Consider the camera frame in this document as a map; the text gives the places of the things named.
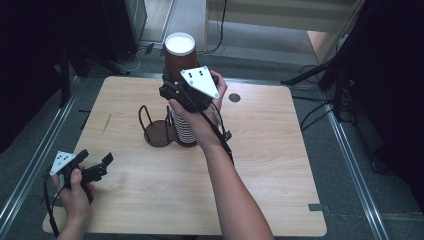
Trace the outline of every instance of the gray carpet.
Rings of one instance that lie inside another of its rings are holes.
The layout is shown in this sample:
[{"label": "gray carpet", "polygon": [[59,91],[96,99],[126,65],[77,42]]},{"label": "gray carpet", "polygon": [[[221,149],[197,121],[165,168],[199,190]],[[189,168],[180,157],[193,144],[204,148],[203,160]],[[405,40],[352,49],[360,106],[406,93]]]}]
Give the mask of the gray carpet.
[{"label": "gray carpet", "polygon": [[[159,53],[159,50],[154,50],[149,55],[143,55],[144,52],[141,51],[139,53],[140,67],[131,75],[161,73],[164,59],[159,56]],[[208,65],[210,69],[220,72],[227,78],[272,80],[274,83],[278,80],[297,76],[303,67],[296,64],[211,55],[199,55],[198,59],[202,65]],[[124,65],[126,68],[136,67],[137,59],[130,59]],[[92,64],[91,67],[90,76],[80,78],[80,86],[73,108],[51,147],[42,169],[51,164],[58,150],[73,151],[82,132],[81,126],[83,126],[87,117],[87,113],[79,110],[90,110],[92,108],[104,78],[112,75],[102,66]],[[292,88],[292,95],[320,98],[321,92],[317,90],[316,84],[304,81],[299,86]],[[0,164],[3,169],[0,176],[3,183],[0,186],[2,204],[13,191],[54,118],[59,100],[60,93],[57,93],[22,131],[14,144],[0,155]],[[320,104],[319,102],[299,99],[294,99],[294,103],[299,122]],[[324,108],[320,109],[309,120],[313,120],[324,112]],[[369,161],[369,154],[364,149],[356,129],[350,124],[345,124],[345,129],[357,156],[358,164],[382,213],[389,236],[392,239],[424,239],[424,218],[422,214],[420,215],[408,186],[396,176],[382,176],[374,173]],[[320,201],[325,207],[324,215],[328,228],[324,237],[307,239],[373,239],[373,233],[328,118],[323,118],[303,131],[303,137]],[[40,177],[32,185],[6,239],[54,238],[52,234],[44,233],[41,229],[41,223],[46,214],[45,206],[40,204],[42,199],[41,175],[40,172]],[[87,234],[86,239],[113,239],[113,236]],[[128,236],[120,239],[147,240],[152,238],[149,238],[149,236]],[[286,237],[281,239],[306,238]]]}]

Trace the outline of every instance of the person's right arm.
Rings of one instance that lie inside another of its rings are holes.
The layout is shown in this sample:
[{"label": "person's right arm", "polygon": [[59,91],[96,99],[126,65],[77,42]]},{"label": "person's right arm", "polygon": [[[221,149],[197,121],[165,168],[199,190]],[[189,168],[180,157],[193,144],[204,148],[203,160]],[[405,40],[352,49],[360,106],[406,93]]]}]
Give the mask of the person's right arm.
[{"label": "person's right arm", "polygon": [[[227,85],[221,75],[216,72],[211,74],[219,77],[218,92],[221,98],[214,103],[220,108]],[[224,239],[273,239],[261,209],[209,124],[199,113],[187,112],[176,100],[170,100],[169,104],[177,115],[190,124],[196,141],[205,154]],[[205,114],[214,120],[211,108]]]}]

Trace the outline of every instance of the table top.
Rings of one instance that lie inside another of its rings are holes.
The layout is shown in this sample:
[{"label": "table top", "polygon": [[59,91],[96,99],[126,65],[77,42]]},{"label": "table top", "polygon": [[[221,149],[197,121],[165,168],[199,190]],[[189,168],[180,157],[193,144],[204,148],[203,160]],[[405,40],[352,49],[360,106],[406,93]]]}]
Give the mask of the table top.
[{"label": "table top", "polygon": [[[147,144],[138,121],[146,105],[152,121],[166,116],[158,79],[109,77],[76,146],[87,167],[111,152],[114,161],[96,185],[88,232],[221,235],[212,185],[200,147]],[[237,93],[241,100],[231,102]],[[326,225],[290,90],[228,83],[221,110],[234,162],[275,236],[323,236]],[[59,229],[65,221],[55,208]],[[43,229],[51,232],[48,219]]]}]

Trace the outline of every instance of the person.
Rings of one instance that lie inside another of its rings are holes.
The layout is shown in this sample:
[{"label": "person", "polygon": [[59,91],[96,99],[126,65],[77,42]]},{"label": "person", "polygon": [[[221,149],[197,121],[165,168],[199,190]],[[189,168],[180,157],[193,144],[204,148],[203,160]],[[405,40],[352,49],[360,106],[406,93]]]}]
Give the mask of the person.
[{"label": "person", "polygon": [[[227,84],[219,73],[211,71],[211,75],[219,78],[217,89],[220,98],[213,99],[213,103],[220,109]],[[178,101],[171,99],[169,105],[190,125],[205,155],[223,238],[274,239],[265,216],[244,185],[211,126],[199,113],[186,111]],[[206,109],[204,113],[217,124],[212,107]],[[87,198],[82,196],[85,193],[79,185],[80,182],[81,173],[74,170],[71,176],[72,190],[65,189],[60,194],[67,219],[59,239],[82,239],[91,219],[91,208]]]}]

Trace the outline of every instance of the hand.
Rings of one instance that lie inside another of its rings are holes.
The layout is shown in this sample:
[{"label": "hand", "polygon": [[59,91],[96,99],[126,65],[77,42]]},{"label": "hand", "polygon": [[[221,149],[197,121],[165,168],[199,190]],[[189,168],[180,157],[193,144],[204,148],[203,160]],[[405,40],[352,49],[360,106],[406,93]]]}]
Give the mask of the hand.
[{"label": "hand", "polygon": [[[222,98],[224,97],[225,91],[227,91],[227,84],[225,83],[222,76],[214,71],[210,71],[212,76],[218,77],[218,86],[217,90],[220,95],[219,98],[214,98],[212,102],[215,104],[215,106],[218,108],[218,110],[221,109],[222,106]],[[196,138],[197,143],[200,147],[204,148],[206,146],[210,145],[221,145],[219,139],[216,137],[215,133],[212,131],[210,125],[206,122],[206,120],[200,115],[200,113],[190,113],[187,110],[184,109],[181,104],[175,100],[171,99],[169,100],[169,105],[171,106],[172,110],[181,118],[186,121],[191,128],[191,131],[193,132],[194,137]],[[217,120],[214,115],[214,110],[211,106],[209,106],[208,109],[203,111],[206,116],[213,122],[217,123]]]},{"label": "hand", "polygon": [[[56,190],[59,193],[59,177],[54,175],[52,177],[53,183],[56,186]],[[81,187],[82,174],[80,169],[74,169],[71,174],[71,190],[64,188],[59,194],[66,212],[66,223],[65,227],[59,235],[63,239],[64,236],[68,236],[68,233],[76,234],[72,236],[82,236],[87,230],[88,224],[92,218],[91,206],[88,202],[86,193]],[[92,184],[87,185],[90,191],[94,192],[94,186]]]}]

